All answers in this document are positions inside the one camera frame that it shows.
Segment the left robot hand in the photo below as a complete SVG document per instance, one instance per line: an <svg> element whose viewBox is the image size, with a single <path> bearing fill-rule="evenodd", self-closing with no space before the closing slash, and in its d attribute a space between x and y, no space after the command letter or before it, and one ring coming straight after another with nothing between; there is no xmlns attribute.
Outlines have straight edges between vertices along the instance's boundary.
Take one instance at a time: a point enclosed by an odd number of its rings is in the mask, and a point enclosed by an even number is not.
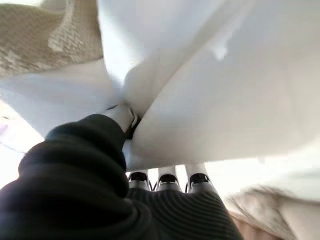
<svg viewBox="0 0 320 240"><path fill-rule="evenodd" d="M205 173L181 191L162 175L152 191L142 171L126 175L125 141L139 119L127 105L54 128L0 191L3 240L240 240Z"/></svg>

